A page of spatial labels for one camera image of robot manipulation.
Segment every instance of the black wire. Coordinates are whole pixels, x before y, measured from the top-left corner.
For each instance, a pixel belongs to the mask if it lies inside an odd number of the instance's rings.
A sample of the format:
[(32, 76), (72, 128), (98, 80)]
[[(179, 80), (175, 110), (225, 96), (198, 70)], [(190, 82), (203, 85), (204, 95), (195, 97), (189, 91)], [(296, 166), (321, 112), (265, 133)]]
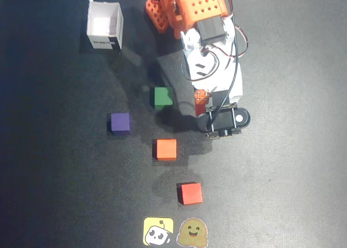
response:
[(233, 81), (232, 84), (230, 84), (230, 88), (228, 90), (227, 95), (225, 96), (225, 98), (223, 99), (221, 105), (218, 106), (217, 110), (215, 111), (214, 115), (212, 116), (212, 119), (207, 127), (207, 130), (209, 131), (212, 127), (213, 122), (216, 120), (218, 114), (221, 112), (223, 105), (225, 104), (225, 102), (227, 101), (230, 92), (232, 91), (234, 84), (235, 84), (235, 80), (236, 80), (236, 75), (237, 75), (237, 68), (239, 66), (239, 50), (237, 48), (237, 37), (236, 37), (236, 28), (235, 28), (235, 20), (234, 20), (234, 15), (232, 16), (232, 21), (233, 21), (233, 25), (234, 25), (234, 30), (235, 30), (235, 37), (234, 37), (234, 45), (235, 45), (235, 72), (234, 72), (234, 77), (233, 77)]

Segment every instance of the cartoon face sticker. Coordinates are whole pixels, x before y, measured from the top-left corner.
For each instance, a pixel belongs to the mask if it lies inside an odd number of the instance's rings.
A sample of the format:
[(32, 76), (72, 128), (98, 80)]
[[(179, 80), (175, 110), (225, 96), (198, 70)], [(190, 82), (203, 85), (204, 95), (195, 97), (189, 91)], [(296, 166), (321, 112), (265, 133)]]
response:
[(158, 226), (152, 226), (146, 234), (146, 243), (149, 245), (163, 245), (170, 242), (169, 232)]
[(197, 218), (190, 218), (184, 221), (179, 229), (177, 244), (185, 247), (207, 247), (208, 239), (206, 224)]
[(174, 232), (171, 218), (148, 217), (144, 221), (143, 243), (145, 245), (164, 245), (170, 242)]

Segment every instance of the panda cartoon sticker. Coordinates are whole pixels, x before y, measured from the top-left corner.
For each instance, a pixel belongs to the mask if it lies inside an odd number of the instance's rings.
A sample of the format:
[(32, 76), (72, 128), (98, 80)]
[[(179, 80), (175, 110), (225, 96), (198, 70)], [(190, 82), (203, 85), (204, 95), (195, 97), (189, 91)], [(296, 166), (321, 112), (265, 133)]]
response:
[(168, 244), (174, 232), (174, 221), (171, 218), (148, 217), (144, 221), (143, 243), (150, 246)]

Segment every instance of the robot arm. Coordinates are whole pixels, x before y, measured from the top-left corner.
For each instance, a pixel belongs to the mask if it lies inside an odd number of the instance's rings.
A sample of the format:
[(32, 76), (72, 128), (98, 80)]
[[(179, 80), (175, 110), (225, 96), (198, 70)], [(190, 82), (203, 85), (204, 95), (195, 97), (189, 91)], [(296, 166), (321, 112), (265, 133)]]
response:
[(240, 133), (250, 122), (248, 111), (237, 108), (243, 95), (242, 73), (232, 2), (228, 2), (229, 9), (224, 0), (146, 2), (146, 11), (158, 31), (163, 33), (171, 26), (182, 41), (186, 59), (182, 72), (195, 89), (198, 126), (211, 137)]

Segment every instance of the open box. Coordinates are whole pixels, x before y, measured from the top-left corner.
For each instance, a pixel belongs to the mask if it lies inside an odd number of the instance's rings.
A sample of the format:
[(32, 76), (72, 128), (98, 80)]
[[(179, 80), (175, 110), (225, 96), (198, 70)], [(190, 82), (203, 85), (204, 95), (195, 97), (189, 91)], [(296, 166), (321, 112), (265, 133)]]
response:
[(94, 49), (121, 49), (123, 24), (119, 3), (89, 0), (87, 35)]

